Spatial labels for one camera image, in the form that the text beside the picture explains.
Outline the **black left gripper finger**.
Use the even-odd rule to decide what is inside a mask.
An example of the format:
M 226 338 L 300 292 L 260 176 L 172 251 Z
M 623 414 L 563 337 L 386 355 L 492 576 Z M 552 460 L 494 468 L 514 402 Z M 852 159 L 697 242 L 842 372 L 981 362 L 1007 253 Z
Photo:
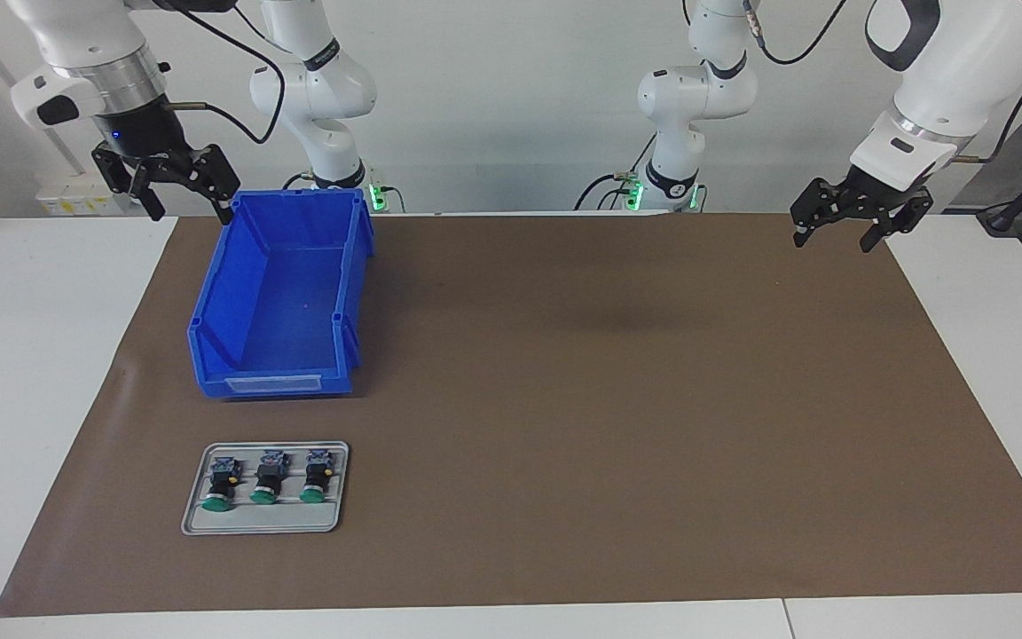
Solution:
M 861 250 L 872 252 L 882 239 L 895 233 L 911 233 L 932 206 L 929 190 L 914 190 L 904 197 L 885 201 L 868 198 L 863 211 L 871 215 L 873 224 L 862 235 Z
M 821 226 L 847 219 L 846 207 L 839 207 L 846 193 L 846 182 L 832 185 L 826 178 L 817 177 L 790 206 L 790 218 L 794 224 L 792 242 L 796 248 L 803 248 L 812 233 Z

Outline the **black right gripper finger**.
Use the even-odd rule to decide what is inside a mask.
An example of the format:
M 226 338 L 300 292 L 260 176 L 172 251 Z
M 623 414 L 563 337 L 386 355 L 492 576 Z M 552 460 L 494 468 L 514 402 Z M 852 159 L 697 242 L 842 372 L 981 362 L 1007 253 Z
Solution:
M 153 183 L 158 177 L 154 159 L 134 159 L 130 169 L 125 158 L 109 146 L 94 146 L 90 157 L 113 193 L 128 195 L 154 222 L 162 220 L 166 208 L 153 190 Z
M 170 151 L 167 172 L 174 185 L 185 187 L 210 202 L 220 224 L 232 222 L 232 199 L 240 189 L 240 179 L 220 146 Z

